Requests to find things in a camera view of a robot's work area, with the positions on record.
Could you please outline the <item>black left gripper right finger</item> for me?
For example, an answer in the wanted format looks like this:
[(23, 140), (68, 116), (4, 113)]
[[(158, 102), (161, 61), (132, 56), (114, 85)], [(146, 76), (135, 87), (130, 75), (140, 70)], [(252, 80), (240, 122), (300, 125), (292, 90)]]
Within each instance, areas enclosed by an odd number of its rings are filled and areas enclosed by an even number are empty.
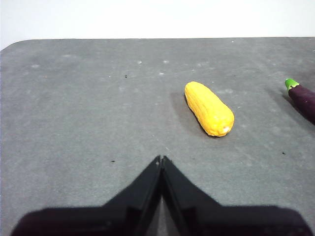
[(164, 156), (163, 197), (182, 236), (311, 236), (303, 217), (278, 206), (223, 206)]

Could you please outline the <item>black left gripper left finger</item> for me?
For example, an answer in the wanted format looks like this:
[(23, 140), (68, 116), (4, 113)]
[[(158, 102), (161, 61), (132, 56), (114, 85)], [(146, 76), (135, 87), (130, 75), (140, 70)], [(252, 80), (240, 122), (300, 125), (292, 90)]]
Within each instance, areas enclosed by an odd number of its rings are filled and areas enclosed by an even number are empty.
[(143, 236), (160, 201), (161, 157), (102, 206), (45, 208), (23, 216), (13, 236)]

